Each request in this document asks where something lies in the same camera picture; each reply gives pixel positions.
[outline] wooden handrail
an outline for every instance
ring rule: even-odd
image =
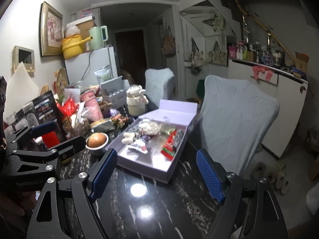
[[[290,51],[283,45],[283,43],[276,37],[276,35],[273,34],[267,26],[265,26],[264,24],[259,22],[259,20],[257,20],[254,16],[252,16],[249,12],[245,11],[240,6],[238,0],[235,0],[235,3],[237,4],[237,6],[238,6],[239,10],[242,12],[242,14],[252,18],[255,23],[257,23],[260,27],[262,27],[267,33],[269,33],[270,36],[272,36],[275,39],[275,41],[277,41],[278,45],[284,49],[284,51],[289,55],[289,57],[291,58],[293,63],[296,65],[296,59],[293,57],[293,55],[290,53]]]

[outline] egg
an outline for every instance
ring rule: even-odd
[[[94,133],[87,141],[87,146],[90,148],[97,148],[106,142],[106,136],[103,133]]]

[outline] white teapot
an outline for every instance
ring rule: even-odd
[[[127,89],[126,103],[131,116],[137,117],[145,113],[148,104],[145,92],[145,89],[142,89],[140,85],[132,85]]]

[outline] pink towel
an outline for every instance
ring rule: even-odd
[[[273,71],[272,70],[269,70],[267,67],[261,67],[261,66],[253,66],[253,72],[254,72],[254,79],[255,80],[258,80],[258,74],[259,72],[262,72],[262,73],[265,73],[265,71],[267,71],[267,74],[266,74],[266,82],[270,82],[270,79],[272,78],[272,75],[273,75]]]

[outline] yellow saucepan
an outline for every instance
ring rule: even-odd
[[[69,59],[84,53],[83,44],[93,37],[82,39],[81,35],[74,35],[62,40],[62,51],[64,59]]]

